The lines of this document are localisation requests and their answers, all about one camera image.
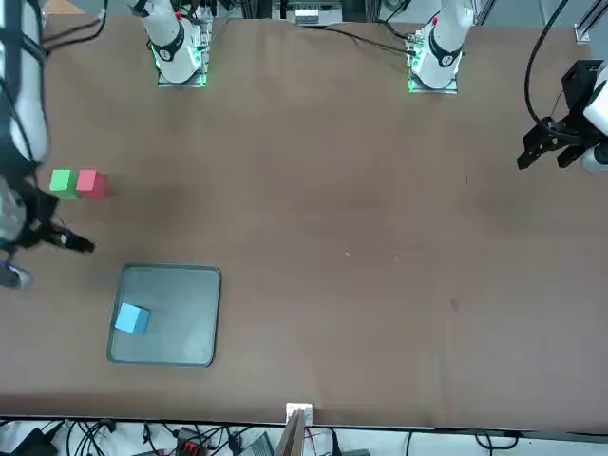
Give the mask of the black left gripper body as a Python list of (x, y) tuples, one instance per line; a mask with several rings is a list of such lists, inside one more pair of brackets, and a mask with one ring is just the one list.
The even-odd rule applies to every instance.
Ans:
[(600, 60), (577, 60), (561, 77), (568, 114), (580, 116), (595, 87)]

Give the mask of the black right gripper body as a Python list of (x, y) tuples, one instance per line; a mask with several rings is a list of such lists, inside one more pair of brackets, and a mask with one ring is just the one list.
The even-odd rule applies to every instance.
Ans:
[(52, 221), (60, 199), (34, 186), (25, 186), (19, 195), (26, 208), (26, 222), (17, 239), (23, 248), (33, 247), (41, 242), (62, 247), (63, 230)]

